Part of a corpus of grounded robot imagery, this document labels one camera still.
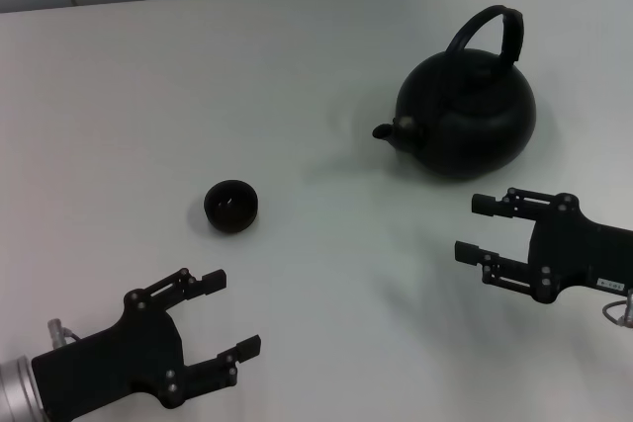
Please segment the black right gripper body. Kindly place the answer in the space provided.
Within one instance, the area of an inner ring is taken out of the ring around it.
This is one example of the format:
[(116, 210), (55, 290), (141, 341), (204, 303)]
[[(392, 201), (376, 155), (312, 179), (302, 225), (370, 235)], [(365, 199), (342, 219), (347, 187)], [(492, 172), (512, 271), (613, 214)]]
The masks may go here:
[(534, 222), (528, 267), (532, 297), (552, 303), (570, 287), (625, 296), (632, 289), (632, 232), (600, 224), (571, 194), (526, 194)]

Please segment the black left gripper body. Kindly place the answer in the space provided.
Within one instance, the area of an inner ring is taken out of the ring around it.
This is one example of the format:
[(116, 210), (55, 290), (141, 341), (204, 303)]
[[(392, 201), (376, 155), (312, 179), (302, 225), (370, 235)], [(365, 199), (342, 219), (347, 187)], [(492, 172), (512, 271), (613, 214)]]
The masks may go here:
[(72, 421), (131, 394), (154, 396), (163, 407), (185, 402), (182, 341), (157, 298), (126, 295), (111, 327), (32, 360), (45, 415)]

